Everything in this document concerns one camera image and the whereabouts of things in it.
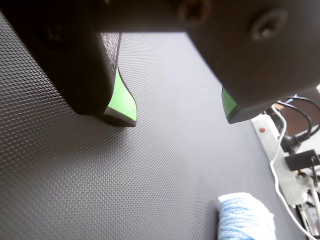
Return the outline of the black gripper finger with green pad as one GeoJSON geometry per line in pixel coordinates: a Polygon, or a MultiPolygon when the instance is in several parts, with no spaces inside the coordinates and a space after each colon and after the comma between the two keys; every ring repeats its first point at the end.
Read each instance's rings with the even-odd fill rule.
{"type": "Polygon", "coordinates": [[[320,82],[317,0],[181,0],[178,17],[232,99],[230,124],[320,82]]]}
{"type": "Polygon", "coordinates": [[[3,0],[1,13],[74,112],[135,127],[136,101],[123,81],[122,35],[97,30],[105,0],[3,0]]]}

